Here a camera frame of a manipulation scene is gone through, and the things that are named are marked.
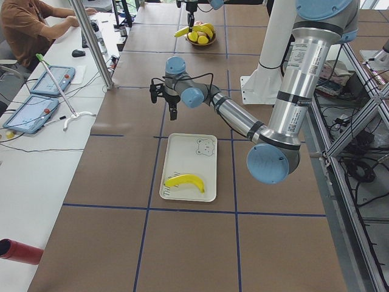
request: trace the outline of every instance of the computer mouse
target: computer mouse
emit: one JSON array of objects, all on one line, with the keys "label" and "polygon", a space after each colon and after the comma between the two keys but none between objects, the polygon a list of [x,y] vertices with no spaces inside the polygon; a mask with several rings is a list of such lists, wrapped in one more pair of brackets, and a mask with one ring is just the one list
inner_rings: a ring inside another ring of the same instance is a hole
[{"label": "computer mouse", "polygon": [[73,56],[74,58],[83,57],[83,56],[85,56],[85,51],[84,51],[84,50],[74,50],[74,51],[72,52],[72,56]]}]

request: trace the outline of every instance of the blue tape line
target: blue tape line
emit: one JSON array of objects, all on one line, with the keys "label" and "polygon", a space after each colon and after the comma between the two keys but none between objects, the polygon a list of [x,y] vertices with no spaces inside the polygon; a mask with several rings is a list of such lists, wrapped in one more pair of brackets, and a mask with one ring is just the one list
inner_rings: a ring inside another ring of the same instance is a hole
[{"label": "blue tape line", "polygon": [[[165,115],[166,115],[166,107],[167,107],[167,105],[165,104],[164,113],[162,115],[162,121],[161,121],[161,125],[160,125],[160,130],[159,130],[159,135],[160,136],[162,135],[162,131],[164,129],[164,120],[165,120]],[[136,291],[136,287],[137,287],[137,284],[138,284],[140,263],[142,261],[143,246],[144,246],[144,243],[145,243],[146,229],[147,229],[147,222],[148,222],[148,214],[150,212],[151,197],[153,195],[154,180],[155,180],[156,171],[157,171],[157,163],[158,163],[158,156],[159,156],[159,150],[160,150],[160,142],[161,142],[161,139],[158,140],[157,153],[156,153],[156,158],[155,158],[155,161],[154,161],[153,177],[151,179],[151,186],[150,186],[150,192],[149,192],[149,195],[148,195],[147,210],[146,210],[146,216],[145,216],[145,224],[143,226],[142,241],[140,242],[138,264],[137,264],[136,273],[135,273],[134,292]]]}]

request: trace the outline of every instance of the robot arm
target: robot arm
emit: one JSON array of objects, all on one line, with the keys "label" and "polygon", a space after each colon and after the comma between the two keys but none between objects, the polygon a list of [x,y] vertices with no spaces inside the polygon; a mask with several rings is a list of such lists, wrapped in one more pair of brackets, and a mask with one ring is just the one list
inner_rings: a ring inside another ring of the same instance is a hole
[{"label": "robot arm", "polygon": [[[213,9],[217,10],[223,6],[223,0],[208,0],[209,4]],[[189,32],[192,32],[193,26],[195,24],[195,14],[197,11],[197,5],[199,4],[198,0],[176,0],[177,7],[181,7],[181,3],[186,3],[186,11],[188,12],[188,27]]]},{"label": "robot arm", "polygon": [[268,126],[216,86],[194,82],[179,57],[167,61],[165,84],[150,88],[153,102],[162,93],[171,113],[174,101],[180,99],[190,108],[202,102],[214,107],[232,128],[256,144],[248,154],[247,166],[257,180],[268,184],[284,180],[297,168],[298,133],[329,47],[351,41],[357,31],[359,0],[296,0],[296,9],[295,43]]}]

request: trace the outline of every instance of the yellow banana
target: yellow banana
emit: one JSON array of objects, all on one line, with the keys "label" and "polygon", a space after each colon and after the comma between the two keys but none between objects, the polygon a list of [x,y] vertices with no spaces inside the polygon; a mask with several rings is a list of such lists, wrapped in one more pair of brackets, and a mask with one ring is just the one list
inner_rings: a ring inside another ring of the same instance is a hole
[{"label": "yellow banana", "polygon": [[165,181],[165,186],[167,187],[173,187],[177,186],[179,184],[194,184],[201,193],[204,193],[204,182],[200,177],[197,175],[191,175],[191,174],[186,174],[186,175],[177,175],[172,178],[168,178]]},{"label": "yellow banana", "polygon": [[[208,26],[205,26],[203,24],[201,25],[195,25],[193,26],[194,32],[205,32],[209,39],[211,40],[213,38],[213,32],[212,29],[210,29]],[[183,29],[177,30],[174,36],[176,38],[182,37],[183,35],[186,35],[189,32],[189,27],[185,26]]]},{"label": "yellow banana", "polygon": [[176,38],[182,37],[183,35],[186,35],[189,32],[189,27],[185,26],[183,29],[177,30],[174,36]]},{"label": "yellow banana", "polygon": [[210,23],[203,23],[202,26],[208,27],[213,33],[215,33],[215,27]]}]

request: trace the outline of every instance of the red object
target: red object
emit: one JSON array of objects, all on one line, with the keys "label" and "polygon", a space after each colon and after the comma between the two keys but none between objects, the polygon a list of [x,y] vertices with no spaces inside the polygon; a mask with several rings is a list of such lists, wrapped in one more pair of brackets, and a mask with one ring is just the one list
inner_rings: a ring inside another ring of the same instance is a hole
[{"label": "red object", "polygon": [[43,249],[11,239],[0,240],[0,259],[37,265],[42,258],[42,254]]}]

